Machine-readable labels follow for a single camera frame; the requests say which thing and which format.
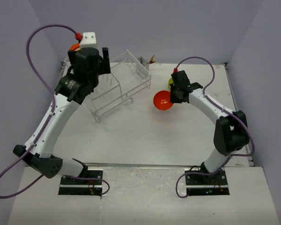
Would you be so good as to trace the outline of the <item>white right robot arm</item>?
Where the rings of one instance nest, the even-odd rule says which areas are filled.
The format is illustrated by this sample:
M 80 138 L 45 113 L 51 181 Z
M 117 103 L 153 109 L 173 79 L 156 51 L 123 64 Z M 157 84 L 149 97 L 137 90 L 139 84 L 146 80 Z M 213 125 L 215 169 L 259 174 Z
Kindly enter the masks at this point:
M 216 179 L 216 172 L 222 169 L 232 154 L 249 143 L 246 132 L 246 115 L 242 111 L 234 112 L 226 109 L 214 98 L 209 97 L 203 87 L 190 83 L 185 71 L 174 69 L 171 74 L 173 84 L 170 85 L 170 101 L 172 103 L 188 103 L 204 113 L 215 125 L 214 150 L 200 166 L 200 180 L 210 184 Z

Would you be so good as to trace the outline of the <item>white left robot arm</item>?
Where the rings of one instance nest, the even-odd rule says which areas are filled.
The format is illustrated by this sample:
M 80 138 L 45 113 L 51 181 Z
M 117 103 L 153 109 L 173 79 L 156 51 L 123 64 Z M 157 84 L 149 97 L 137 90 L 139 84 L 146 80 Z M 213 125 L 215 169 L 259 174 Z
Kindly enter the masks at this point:
M 13 153 L 47 178 L 69 176 L 77 184 L 87 181 L 87 166 L 77 159 L 53 154 L 62 130 L 84 99 L 99 84 L 99 76 L 111 72 L 109 50 L 103 54 L 93 47 L 68 51 L 70 67 L 54 90 L 54 102 L 49 106 L 34 134 L 24 145 L 16 145 Z

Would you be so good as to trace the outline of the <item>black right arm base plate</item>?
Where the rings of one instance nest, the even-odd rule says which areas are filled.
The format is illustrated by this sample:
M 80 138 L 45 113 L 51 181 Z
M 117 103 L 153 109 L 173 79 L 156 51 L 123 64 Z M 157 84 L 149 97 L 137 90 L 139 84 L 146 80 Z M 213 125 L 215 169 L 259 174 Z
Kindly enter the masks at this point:
M 188 196 L 230 195 L 225 171 L 214 176 L 187 175 L 185 182 Z

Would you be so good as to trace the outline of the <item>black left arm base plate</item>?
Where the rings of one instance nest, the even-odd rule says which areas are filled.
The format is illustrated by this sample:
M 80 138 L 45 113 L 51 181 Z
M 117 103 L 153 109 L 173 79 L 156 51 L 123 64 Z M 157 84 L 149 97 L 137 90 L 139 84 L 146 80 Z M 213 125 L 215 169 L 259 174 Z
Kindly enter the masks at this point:
M 100 180 L 75 180 L 62 177 L 58 195 L 102 196 L 102 191 L 103 186 Z

